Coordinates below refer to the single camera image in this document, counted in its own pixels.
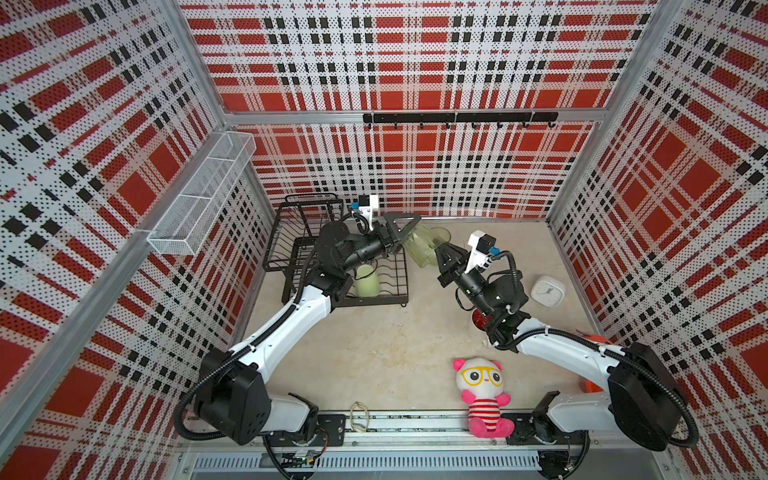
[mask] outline plush toy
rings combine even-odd
[[[500,407],[510,402],[503,393],[502,365],[486,359],[456,360],[456,385],[462,401],[469,405],[469,431],[481,439],[502,439],[515,430],[512,420],[503,419]]]

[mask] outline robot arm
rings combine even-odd
[[[174,424],[182,437],[228,436],[244,445],[261,432],[288,432],[297,442],[314,436],[317,407],[299,396],[269,394],[264,384],[299,339],[346,296],[353,284],[347,271],[398,251],[421,220],[418,214],[384,214],[385,222],[380,223],[372,219],[376,196],[361,200],[365,205],[320,229],[291,302],[228,352],[212,349],[203,358],[198,383],[174,411]],[[349,232],[344,220],[350,217],[360,234]],[[396,224],[401,218],[409,219],[404,227]],[[184,409],[193,401],[197,415],[219,432],[191,432],[184,427]]]
[[[522,312],[520,307],[528,301],[520,283],[522,274],[511,254],[499,252],[494,244],[495,238],[477,230],[470,236],[469,252],[450,243],[441,245],[437,250],[440,283],[444,287],[455,283],[490,318],[485,331],[497,349],[548,360],[603,389],[575,396],[549,392],[534,410],[538,437],[551,441],[562,432],[608,430],[621,431],[655,451],[664,450],[667,443],[694,446],[698,431],[687,410],[687,398],[654,351],[640,343],[628,348],[596,343]],[[507,258],[509,270],[488,282],[481,273],[502,257]],[[681,416],[688,427],[685,440],[672,437]]]
[[[385,214],[386,222],[380,224],[362,208],[354,216],[364,218],[358,222],[364,234],[349,233],[343,221],[323,226],[291,303],[229,352],[212,349],[204,357],[199,383],[182,397],[174,413],[181,436],[202,440],[226,435],[240,445],[262,432],[288,432],[297,442],[313,437],[318,408],[299,396],[271,395],[264,383],[304,333],[349,291],[353,278],[346,271],[397,251],[420,220],[418,214]],[[395,224],[398,218],[412,220],[401,229]],[[629,348],[595,343],[531,318],[520,310],[528,297],[512,255],[496,249],[495,238],[480,230],[470,236],[468,245],[470,251],[451,243],[437,248],[438,280],[443,287],[455,283],[490,318],[485,330],[492,344],[549,360],[604,390],[578,396],[548,393],[533,415],[540,439],[593,429],[622,431],[652,450],[663,450],[668,442],[695,445],[696,424],[686,409],[686,397],[653,350],[639,343]],[[308,269],[315,253],[316,264]],[[492,262],[504,258],[508,270],[493,273],[499,276],[490,282],[482,276]],[[195,412],[220,433],[184,428],[184,408],[193,397]],[[689,429],[685,441],[672,438],[681,415]]]

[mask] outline red object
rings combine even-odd
[[[599,335],[583,335],[583,337],[587,340],[592,340],[593,342],[599,342],[599,343],[605,343],[607,345],[613,345],[613,342],[611,342],[609,339],[605,338],[604,336]],[[603,389],[599,386],[595,385],[593,382],[590,382],[589,380],[585,378],[581,378],[579,380],[578,385],[581,387],[581,390],[585,393],[599,393],[602,392]]]
[[[480,310],[475,309],[474,312],[472,312],[472,322],[475,324],[476,327],[478,327],[483,332],[485,331],[485,325],[491,321],[491,317],[487,315],[483,315],[480,313]]]

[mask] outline square clock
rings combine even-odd
[[[565,284],[549,275],[536,280],[531,289],[531,298],[543,306],[558,306],[565,297]]]

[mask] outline plaid wall panel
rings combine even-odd
[[[243,127],[273,204],[287,194],[380,194],[383,210],[544,218],[591,124]]]
[[[768,5],[688,1],[555,225],[607,335],[653,346],[694,478],[768,475]]]
[[[144,261],[0,478],[165,478],[177,400],[227,348],[263,255],[256,205],[241,179],[199,254]]]
[[[0,8],[0,396],[211,131],[152,2]]]
[[[181,0],[229,111],[602,107],[656,2]]]

